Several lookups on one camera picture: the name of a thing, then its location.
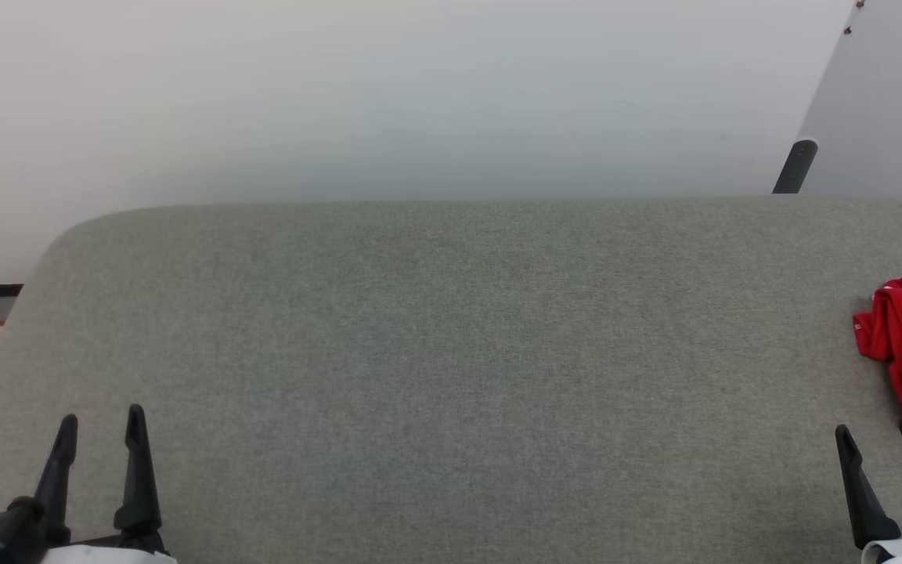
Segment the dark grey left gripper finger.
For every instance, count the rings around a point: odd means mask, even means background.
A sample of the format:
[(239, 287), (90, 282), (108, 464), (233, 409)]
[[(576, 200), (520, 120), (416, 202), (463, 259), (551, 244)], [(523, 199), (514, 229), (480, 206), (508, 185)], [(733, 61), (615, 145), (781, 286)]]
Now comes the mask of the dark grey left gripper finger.
[(76, 452), (78, 417), (68, 414), (62, 418), (34, 495), (43, 509), (39, 529), (49, 547), (70, 543), (71, 531), (66, 525), (66, 508), (69, 472)]
[(126, 541), (161, 541), (162, 518), (153, 453), (146, 412), (139, 404), (128, 408), (124, 443), (128, 448), (128, 467), (122, 505), (114, 514), (114, 527)]

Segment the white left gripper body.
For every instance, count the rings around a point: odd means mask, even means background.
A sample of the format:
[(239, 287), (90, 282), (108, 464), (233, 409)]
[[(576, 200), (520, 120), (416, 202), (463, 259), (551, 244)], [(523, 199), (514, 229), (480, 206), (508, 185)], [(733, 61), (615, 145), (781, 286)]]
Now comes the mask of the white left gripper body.
[(50, 548), (40, 563), (171, 563), (160, 534), (113, 535)]

